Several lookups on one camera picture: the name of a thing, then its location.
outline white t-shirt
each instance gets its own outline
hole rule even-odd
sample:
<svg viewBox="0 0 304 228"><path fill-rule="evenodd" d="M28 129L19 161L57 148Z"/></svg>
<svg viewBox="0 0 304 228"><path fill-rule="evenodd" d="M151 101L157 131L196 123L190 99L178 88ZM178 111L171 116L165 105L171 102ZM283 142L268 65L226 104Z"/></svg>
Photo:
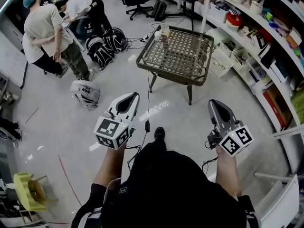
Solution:
<svg viewBox="0 0 304 228"><path fill-rule="evenodd" d="M54 4L41 6L37 10L31 12L24 23L24 31L27 37L47 38L54 35L54 27L61 25L63 19L59 15L58 9ZM63 52L68 45L73 43L73 38L62 28L62 39L60 45L60 52ZM55 52L55 41L42 45L49 57L53 56Z"/></svg>
<svg viewBox="0 0 304 228"><path fill-rule="evenodd" d="M32 46L30 44L29 39L25 34L23 35L22 46L28 63L34 63L44 55L40 47Z"/></svg>
<svg viewBox="0 0 304 228"><path fill-rule="evenodd" d="M92 4L92 2L93 0L69 0L66 4L66 13L70 17L70 19L74 19L81 11L90 11L90 5Z"/></svg>

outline black shirt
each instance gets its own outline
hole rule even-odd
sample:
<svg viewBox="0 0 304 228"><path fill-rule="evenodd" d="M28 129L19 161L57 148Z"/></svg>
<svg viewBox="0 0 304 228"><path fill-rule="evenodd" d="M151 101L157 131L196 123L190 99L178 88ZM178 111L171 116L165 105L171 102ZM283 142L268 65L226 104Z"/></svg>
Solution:
<svg viewBox="0 0 304 228"><path fill-rule="evenodd" d="M87 219L86 228L247 227L240 203L210 182L192 159L171 151L149 157L141 158L142 163L135 160L128 180L109 193L104 205L106 187L93 184L72 228L102 206L98 219Z"/></svg>

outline black backpack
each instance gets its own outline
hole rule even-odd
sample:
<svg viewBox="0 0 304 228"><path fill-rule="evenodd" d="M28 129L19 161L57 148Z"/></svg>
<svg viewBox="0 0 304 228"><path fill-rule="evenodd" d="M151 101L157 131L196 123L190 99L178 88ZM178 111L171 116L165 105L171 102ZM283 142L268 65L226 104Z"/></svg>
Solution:
<svg viewBox="0 0 304 228"><path fill-rule="evenodd" d="M155 2L151 18L154 18L154 21L163 21L165 19L165 12L167 9L167 4L163 1L157 0Z"/></svg>
<svg viewBox="0 0 304 228"><path fill-rule="evenodd" d="M107 47L111 48L115 53L124 51L128 46L127 38L119 28L107 30L103 39Z"/></svg>
<svg viewBox="0 0 304 228"><path fill-rule="evenodd" d="M107 47L103 39L98 36L88 38L85 42L85 47L90 58L100 66L100 70L104 70L115 56L115 52Z"/></svg>

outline olive green pants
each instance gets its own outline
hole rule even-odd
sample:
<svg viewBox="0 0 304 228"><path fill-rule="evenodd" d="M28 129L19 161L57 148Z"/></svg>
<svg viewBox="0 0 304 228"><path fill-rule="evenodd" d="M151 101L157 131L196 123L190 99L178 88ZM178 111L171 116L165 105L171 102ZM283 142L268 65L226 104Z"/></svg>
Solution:
<svg viewBox="0 0 304 228"><path fill-rule="evenodd" d="M61 57L68 62L77 79L89 77L89 70L76 42L73 41L67 49L61 52Z"/></svg>

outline gray floor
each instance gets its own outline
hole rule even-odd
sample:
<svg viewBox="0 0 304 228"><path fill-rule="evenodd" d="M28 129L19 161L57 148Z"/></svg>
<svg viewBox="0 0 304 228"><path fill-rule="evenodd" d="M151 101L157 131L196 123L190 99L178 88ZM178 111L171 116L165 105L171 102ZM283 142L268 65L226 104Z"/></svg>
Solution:
<svg viewBox="0 0 304 228"><path fill-rule="evenodd" d="M122 29L127 37L142 38L153 31L153 20L144 15L137 15L130 21L129 15L125 14L127 8L121 0L103 1L112 26ZM154 2L151 0L146 5L152 6ZM175 5L168 9L171 12L177 10ZM169 18L166 23L176 25L182 19L183 17ZM185 18L179 27L190 29L190 25L190 20ZM195 21L196 31L200 30L200 25L200 21ZM135 42L133 46L142 47L143 44ZM101 95L99 106L90 112L81 108L69 92L71 83L75 80L71 70L62 79L58 79L51 74L45 76L41 69L29 65L22 99L14 111L14 119L20 121L24 133L23 141L14 154L20 171L28 171L37 177L47 175L45 184L59 198L59 202L49 207L50 212L42 214L47 221L71 222L80 207L58 156L80 203L86 202L91 182L106 152L105 147L95 144L93 129L98 117L103 115L116 97L134 91L140 94L139 110L134 120L137 130L129 140L129 145L143 142L148 110L148 72L136 66L135 60L140 51L141 49L129 49L118 54L113 63L96 74L93 82L100 88ZM85 59L89 67L96 67L88 56ZM251 196L253 203L257 204L270 189L269 185L254 178L255 171L277 175L288 172L279 142L268 139L273 127L266 113L233 70L221 79L209 71L206 83L202 87L193 88L192 106L188 105L184 85L158 78L153 89L149 111L151 133L147 134L145 143L153 141L156 127L163 126L168 149L191 157L200 166L203 161L213 159L215 151L204 146L207 135L213 128L207 104L210 99L218 99L233 109L237 118L248 125L254 136L254 143L237 156L244 193ZM123 180L129 174L126 162L133 155L133 150L125 153ZM216 163L210 164L207 176L212 176L215 171Z"/></svg>

